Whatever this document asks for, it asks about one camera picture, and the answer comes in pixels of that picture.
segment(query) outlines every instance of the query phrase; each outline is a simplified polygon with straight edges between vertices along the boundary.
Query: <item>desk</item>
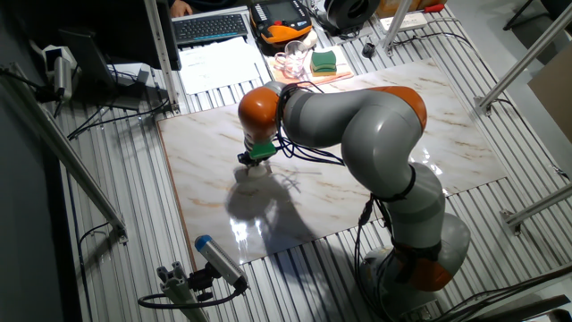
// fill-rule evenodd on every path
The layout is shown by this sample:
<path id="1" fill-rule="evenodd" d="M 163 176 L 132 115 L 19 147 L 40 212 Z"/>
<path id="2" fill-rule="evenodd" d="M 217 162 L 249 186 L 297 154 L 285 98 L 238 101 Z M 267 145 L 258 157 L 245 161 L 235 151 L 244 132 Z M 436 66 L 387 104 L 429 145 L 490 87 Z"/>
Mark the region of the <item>desk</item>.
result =
<path id="1" fill-rule="evenodd" d="M 433 18 L 452 16 L 447 8 L 431 15 Z M 362 31 L 364 37 L 342 45 L 356 75 L 432 57 L 449 78 L 459 99 L 469 107 L 473 105 L 475 95 L 485 94 L 496 81 L 475 53 L 454 38 L 415 41 L 397 47 L 392 58 L 378 50 L 379 55 L 372 60 L 362 59 L 359 53 L 367 42 L 367 34 L 382 36 L 377 27 L 371 20 Z M 457 22 L 439 21 L 424 30 L 400 33 L 398 39 L 438 31 L 466 36 Z M 320 47 L 332 46 L 337 41 L 320 31 L 318 36 Z M 184 97 L 181 113 L 238 103 L 244 93 L 270 80 L 264 65 L 261 66 L 258 80 Z M 157 73 L 155 80 L 161 83 Z M 509 177 L 448 198 L 447 210 L 469 225 L 473 243 L 453 282 L 439 292 L 442 307 L 458 303 L 475 292 L 537 276 L 569 262 L 569 254 L 572 254 L 569 237 L 572 236 L 572 225 L 565 218 L 565 214 L 572 213 L 572 207 L 566 201 L 526 221 L 519 238 L 502 228 L 497 215 L 499 210 L 518 211 L 563 187 L 564 181 L 546 166 L 549 162 L 542 153 L 543 147 L 532 140 L 525 127 L 526 120 L 510 106 L 498 104 L 494 107 L 491 118 L 471 114 L 471 119 L 507 169 Z M 93 113 L 93 109 L 88 108 L 85 113 L 65 112 L 58 122 L 64 133 L 68 133 L 81 124 L 86 115 Z M 112 111 L 106 117 L 121 115 L 123 111 Z M 153 311 L 137 305 L 138 297 L 159 292 L 157 267 L 169 267 L 179 260 L 187 271 L 191 268 L 155 123 L 137 119 L 110 123 L 103 130 L 84 133 L 73 144 L 114 206 L 124 214 L 130 236 L 129 243 L 122 246 L 107 243 L 103 234 L 96 233 L 83 245 L 84 254 L 91 258 L 88 288 L 93 295 L 95 319 L 182 321 L 178 311 Z M 102 224 L 103 218 L 83 192 L 76 189 L 74 195 L 79 196 L 75 204 L 80 233 Z M 362 253 L 390 243 L 385 234 L 380 233 L 382 231 L 378 222 L 366 226 Z M 355 236 L 356 230 L 349 229 L 244 265 L 251 289 L 246 297 L 240 296 L 233 302 L 208 309 L 211 319 L 241 322 L 344 318 L 371 321 L 364 303 L 356 296 L 350 270 Z M 216 298 L 222 298 L 230 289 L 224 281 L 218 281 L 213 292 Z M 86 317 L 85 301 L 82 305 Z M 432 305 L 429 310 L 434 313 L 438 307 Z"/>

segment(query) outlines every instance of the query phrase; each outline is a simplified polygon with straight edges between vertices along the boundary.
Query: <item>metal bracket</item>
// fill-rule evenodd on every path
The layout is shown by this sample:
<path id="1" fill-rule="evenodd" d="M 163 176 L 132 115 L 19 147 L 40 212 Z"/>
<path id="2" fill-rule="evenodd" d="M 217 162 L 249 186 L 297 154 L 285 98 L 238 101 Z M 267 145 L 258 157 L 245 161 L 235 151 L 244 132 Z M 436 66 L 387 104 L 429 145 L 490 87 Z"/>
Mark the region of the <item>metal bracket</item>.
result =
<path id="1" fill-rule="evenodd" d="M 392 57 L 392 56 L 393 56 L 393 44 L 388 45 L 388 46 L 385 48 L 385 55 L 388 56 L 388 57 Z"/>
<path id="2" fill-rule="evenodd" d="M 511 217 L 513 217 L 515 215 L 515 213 L 513 213 L 510 210 L 507 209 L 503 209 L 500 211 L 500 217 L 502 218 L 502 220 L 505 222 L 505 224 L 507 224 L 507 227 L 510 229 L 510 231 L 515 235 L 515 236 L 519 236 L 522 231 L 522 223 L 518 223 L 516 225 L 509 225 L 509 220 Z"/>
<path id="3" fill-rule="evenodd" d="M 492 105 L 489 104 L 487 106 L 481 107 L 481 103 L 483 103 L 484 101 L 484 97 L 475 97 L 475 109 L 478 111 L 479 108 L 482 108 L 484 112 L 484 115 L 486 115 L 487 117 L 491 117 L 491 110 L 492 110 Z"/>

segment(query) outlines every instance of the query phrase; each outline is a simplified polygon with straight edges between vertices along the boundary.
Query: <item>marble board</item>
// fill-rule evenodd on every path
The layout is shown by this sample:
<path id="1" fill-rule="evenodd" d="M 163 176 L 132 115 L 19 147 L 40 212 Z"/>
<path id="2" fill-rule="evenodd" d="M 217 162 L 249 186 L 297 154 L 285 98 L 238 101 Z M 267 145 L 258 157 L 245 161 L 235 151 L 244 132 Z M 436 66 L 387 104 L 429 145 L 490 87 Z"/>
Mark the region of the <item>marble board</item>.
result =
<path id="1" fill-rule="evenodd" d="M 431 59 L 320 88 L 340 92 L 390 85 L 413 88 L 425 101 L 428 121 L 410 161 L 429 166 L 443 193 L 505 176 Z M 266 165 L 269 175 L 247 177 L 237 161 L 244 151 L 237 105 L 162 120 L 158 126 L 190 245 L 210 234 L 239 263 L 356 226 L 368 199 L 368 191 L 344 167 L 282 153 Z M 327 150 L 341 155 L 339 145 Z M 200 255 L 194 260 L 198 268 L 206 263 Z"/>

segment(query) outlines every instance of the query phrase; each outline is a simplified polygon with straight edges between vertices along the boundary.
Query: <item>metal stand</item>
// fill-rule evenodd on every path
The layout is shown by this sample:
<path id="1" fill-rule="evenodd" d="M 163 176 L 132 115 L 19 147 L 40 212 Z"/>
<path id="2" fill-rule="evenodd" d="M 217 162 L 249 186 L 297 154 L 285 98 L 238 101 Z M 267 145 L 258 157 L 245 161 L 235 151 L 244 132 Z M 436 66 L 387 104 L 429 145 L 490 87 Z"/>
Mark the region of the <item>metal stand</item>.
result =
<path id="1" fill-rule="evenodd" d="M 572 196 L 572 183 L 569 183 L 564 188 L 557 190 L 550 196 L 535 202 L 533 205 L 519 211 L 516 214 L 513 214 L 512 212 L 504 209 L 500 212 L 500 215 L 502 216 L 502 219 L 507 223 L 509 228 L 513 231 L 513 233 L 515 235 L 520 235 L 520 225 L 528 217 L 531 217 L 570 196 Z"/>
<path id="2" fill-rule="evenodd" d="M 11 72 L 22 75 L 15 64 L 11 65 Z M 122 217 L 115 212 L 109 199 L 89 174 L 87 167 L 81 162 L 81 158 L 60 132 L 52 115 L 38 104 L 28 85 L 2 75 L 0 75 L 0 85 L 4 86 L 8 93 L 12 93 L 12 98 L 16 102 L 14 112 L 22 116 L 38 132 L 42 140 L 54 151 L 76 182 L 86 192 L 89 199 L 117 232 L 120 242 L 126 242 L 127 233 Z"/>
<path id="3" fill-rule="evenodd" d="M 395 13 L 395 16 L 393 16 L 390 29 L 387 31 L 387 35 L 385 36 L 382 44 L 382 47 L 385 49 L 385 54 L 388 57 L 393 55 L 393 40 L 395 39 L 397 32 L 400 30 L 401 23 L 403 23 L 412 1 L 413 0 L 401 0 L 397 12 Z"/>
<path id="4" fill-rule="evenodd" d="M 171 64 L 169 63 L 169 54 L 167 53 L 167 45 L 164 43 L 163 27 L 161 27 L 161 19 L 157 11 L 157 4 L 155 0 L 145 0 L 145 7 L 147 8 L 147 16 L 151 25 L 151 31 L 155 39 L 155 46 L 157 54 L 159 55 L 159 63 L 161 64 L 161 71 L 163 72 L 163 79 L 167 87 L 167 94 L 169 95 L 169 102 L 172 109 L 179 111 L 179 99 L 177 98 L 177 91 L 175 84 L 172 81 Z"/>
<path id="5" fill-rule="evenodd" d="M 559 32 L 564 30 L 572 21 L 572 4 L 558 17 L 556 21 L 536 40 L 528 49 L 526 55 L 522 57 L 510 70 L 502 76 L 499 82 L 491 89 L 485 97 L 475 97 L 477 109 L 485 111 L 487 115 L 491 111 L 491 103 L 499 97 L 510 83 L 554 40 Z"/>

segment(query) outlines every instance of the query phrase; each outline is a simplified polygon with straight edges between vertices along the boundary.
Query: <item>paper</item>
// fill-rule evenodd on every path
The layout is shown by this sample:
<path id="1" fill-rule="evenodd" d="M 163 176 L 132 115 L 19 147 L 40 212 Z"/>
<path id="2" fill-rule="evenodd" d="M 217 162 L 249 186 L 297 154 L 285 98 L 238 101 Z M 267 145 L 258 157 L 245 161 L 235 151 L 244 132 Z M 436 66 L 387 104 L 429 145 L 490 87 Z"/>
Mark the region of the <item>paper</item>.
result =
<path id="1" fill-rule="evenodd" d="M 197 94 L 258 78 L 255 60 L 260 54 L 238 37 L 179 52 L 181 79 L 187 94 Z"/>

